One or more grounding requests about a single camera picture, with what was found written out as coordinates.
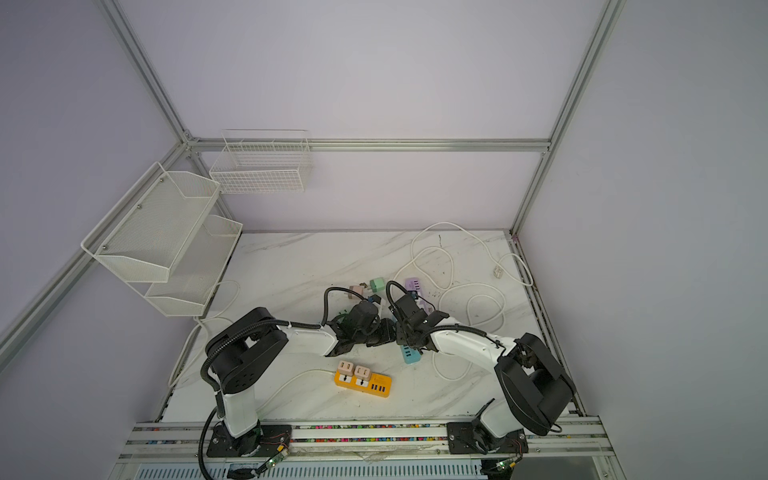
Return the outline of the blue power strip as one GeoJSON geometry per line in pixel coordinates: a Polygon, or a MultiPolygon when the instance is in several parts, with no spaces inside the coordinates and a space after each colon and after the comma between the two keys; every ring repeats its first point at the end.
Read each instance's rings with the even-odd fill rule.
{"type": "Polygon", "coordinates": [[[412,365],[421,360],[420,352],[406,345],[401,345],[401,353],[406,365],[412,365]]]}

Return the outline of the green plug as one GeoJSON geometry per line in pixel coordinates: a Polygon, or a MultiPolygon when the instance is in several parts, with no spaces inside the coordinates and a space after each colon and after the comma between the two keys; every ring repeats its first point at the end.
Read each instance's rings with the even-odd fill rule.
{"type": "Polygon", "coordinates": [[[373,293],[378,294],[386,289],[386,280],[383,277],[371,279],[369,286],[373,293]]]}

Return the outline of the pink plug orange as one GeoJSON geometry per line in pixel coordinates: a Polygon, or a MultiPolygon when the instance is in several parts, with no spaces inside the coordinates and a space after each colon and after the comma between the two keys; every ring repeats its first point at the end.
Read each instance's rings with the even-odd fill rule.
{"type": "Polygon", "coordinates": [[[371,370],[368,367],[362,365],[357,365],[353,372],[354,377],[362,381],[369,381],[371,374],[371,370]]]}
{"type": "Polygon", "coordinates": [[[346,360],[341,360],[337,367],[337,371],[341,375],[346,375],[346,376],[353,376],[354,369],[355,369],[355,365],[352,362],[346,361],[346,360]]]}

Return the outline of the purple power strip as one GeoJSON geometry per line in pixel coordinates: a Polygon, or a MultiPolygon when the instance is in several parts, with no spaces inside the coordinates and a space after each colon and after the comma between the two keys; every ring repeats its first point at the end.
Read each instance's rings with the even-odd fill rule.
{"type": "Polygon", "coordinates": [[[434,305],[422,295],[421,282],[418,277],[406,278],[405,288],[410,292],[416,304],[427,314],[431,314],[434,311],[434,305]]]}

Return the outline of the orange power strip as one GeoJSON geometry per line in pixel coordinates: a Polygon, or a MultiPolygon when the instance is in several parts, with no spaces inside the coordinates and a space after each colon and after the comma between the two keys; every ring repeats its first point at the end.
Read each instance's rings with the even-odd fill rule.
{"type": "Polygon", "coordinates": [[[334,383],[344,389],[366,393],[380,398],[388,398],[392,390],[392,379],[383,374],[371,373],[368,379],[346,375],[336,371],[334,383]]]}

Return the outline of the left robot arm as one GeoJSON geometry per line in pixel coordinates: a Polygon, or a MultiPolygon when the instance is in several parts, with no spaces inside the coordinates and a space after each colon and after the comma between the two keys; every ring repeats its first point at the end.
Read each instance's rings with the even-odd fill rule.
{"type": "Polygon", "coordinates": [[[213,416],[223,432],[214,438],[241,456],[258,448],[264,434],[255,385],[281,354],[337,358],[358,345],[393,343],[396,323],[380,313],[381,306],[377,295],[331,286],[317,323],[280,320],[257,307],[209,340],[200,377],[215,394],[213,416]]]}

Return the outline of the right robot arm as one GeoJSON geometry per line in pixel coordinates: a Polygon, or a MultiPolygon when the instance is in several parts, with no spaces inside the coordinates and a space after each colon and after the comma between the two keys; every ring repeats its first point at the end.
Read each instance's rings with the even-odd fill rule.
{"type": "Polygon", "coordinates": [[[465,448],[490,454],[515,448],[525,453],[526,435],[560,433],[558,419],[576,389],[564,366],[531,333],[502,337],[463,325],[449,314],[419,307],[416,292],[390,280],[385,296],[396,320],[396,342],[421,353],[455,356],[495,375],[500,399],[486,402],[469,422],[465,448]]]}

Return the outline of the white two-tier mesh shelf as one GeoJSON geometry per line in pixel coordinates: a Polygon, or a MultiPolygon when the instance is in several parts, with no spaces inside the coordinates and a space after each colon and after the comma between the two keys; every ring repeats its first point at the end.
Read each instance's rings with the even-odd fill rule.
{"type": "Polygon", "coordinates": [[[205,314],[242,233],[220,184],[152,165],[81,248],[166,317],[205,314]]]}

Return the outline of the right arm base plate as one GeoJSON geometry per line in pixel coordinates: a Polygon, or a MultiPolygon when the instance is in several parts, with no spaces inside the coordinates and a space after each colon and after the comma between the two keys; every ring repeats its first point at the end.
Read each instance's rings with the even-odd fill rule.
{"type": "Polygon", "coordinates": [[[448,448],[458,454],[519,454],[529,452],[527,437],[522,429],[496,436],[480,423],[449,422],[446,424],[448,448]]]}

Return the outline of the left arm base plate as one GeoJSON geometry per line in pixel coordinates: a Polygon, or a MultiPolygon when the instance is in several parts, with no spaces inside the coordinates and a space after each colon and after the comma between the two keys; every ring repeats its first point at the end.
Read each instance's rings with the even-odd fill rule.
{"type": "Polygon", "coordinates": [[[213,427],[206,455],[209,458],[269,458],[278,453],[280,447],[287,448],[292,436],[292,427],[284,425],[261,425],[235,438],[220,422],[213,427]]]}

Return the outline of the aluminium front rail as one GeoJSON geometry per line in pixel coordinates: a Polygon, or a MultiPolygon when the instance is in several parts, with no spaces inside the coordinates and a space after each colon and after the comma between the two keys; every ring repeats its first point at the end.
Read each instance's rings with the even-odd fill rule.
{"type": "MultiPolygon", "coordinates": [[[[445,420],[324,421],[293,424],[291,438],[264,479],[622,479],[618,456],[596,417],[565,417],[546,437],[523,434],[522,455],[451,452],[458,438],[445,420]]],[[[268,457],[198,459],[207,442],[199,423],[139,423],[112,479],[257,478],[268,457]]]]}

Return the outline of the aluminium frame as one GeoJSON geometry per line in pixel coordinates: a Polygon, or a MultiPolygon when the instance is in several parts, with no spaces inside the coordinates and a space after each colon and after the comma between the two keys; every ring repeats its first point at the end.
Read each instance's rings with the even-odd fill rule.
{"type": "MultiPolygon", "coordinates": [[[[118,44],[125,51],[129,62],[140,81],[146,87],[150,98],[156,104],[163,118],[168,121],[177,143],[163,157],[161,165],[170,167],[178,160],[195,152],[214,151],[223,146],[218,140],[195,138],[183,129],[183,122],[172,106],[167,91],[159,76],[149,64],[138,36],[129,25],[127,17],[117,1],[97,1],[98,11],[113,31],[118,44]]],[[[568,90],[558,114],[553,131],[547,140],[541,139],[312,139],[310,149],[314,152],[539,152],[540,161],[531,183],[526,190],[522,204],[515,215],[510,233],[517,237],[521,233],[532,205],[544,184],[544,179],[557,155],[557,150],[573,119],[584,91],[596,69],[625,3],[607,1],[602,7],[594,33],[580,61],[577,73],[568,90]]],[[[59,306],[72,288],[92,266],[93,260],[80,250],[49,283],[31,300],[22,313],[1,335],[1,372],[5,373],[16,357],[27,347],[48,318],[59,306]]]]}

